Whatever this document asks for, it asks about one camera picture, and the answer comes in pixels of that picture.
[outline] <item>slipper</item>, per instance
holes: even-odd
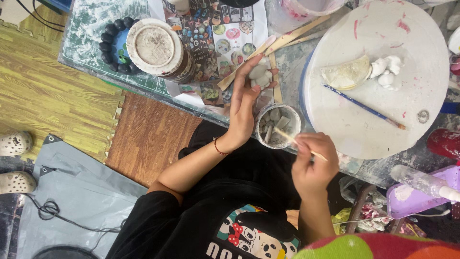
[[[31,193],[36,187],[35,179],[26,172],[0,174],[0,194]]]
[[[0,137],[0,157],[15,156],[32,149],[32,137],[27,131]]]

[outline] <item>cup of clay scraps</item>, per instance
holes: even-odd
[[[254,133],[262,145],[282,149],[290,142],[275,132],[274,127],[295,137],[300,133],[301,121],[299,114],[289,105],[273,103],[264,106],[256,116]]]
[[[142,19],[129,29],[126,49],[142,71],[176,83],[188,83],[195,76],[196,63],[169,24]]]

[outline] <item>wooden floor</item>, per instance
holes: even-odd
[[[45,6],[40,14],[64,24]],[[36,158],[48,133],[103,161],[121,90],[58,63],[62,33],[27,18],[19,28],[0,25],[0,135],[27,130]]]
[[[201,119],[147,97],[126,94],[106,165],[148,187],[176,161]]]

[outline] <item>yellow plastic bag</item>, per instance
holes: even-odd
[[[345,222],[350,217],[351,208],[342,209],[337,215],[331,216],[332,223],[340,223]],[[345,226],[341,226],[340,224],[333,225],[334,231],[336,235],[345,234]]]

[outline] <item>purple container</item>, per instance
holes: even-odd
[[[451,188],[460,189],[460,166],[451,165],[434,171],[430,175],[446,180]],[[450,201],[446,198],[429,196],[418,190],[413,190],[406,200],[402,200],[403,195],[401,195],[401,189],[398,188],[403,187],[404,184],[402,183],[393,185],[386,193],[388,215],[396,219],[419,213]]]

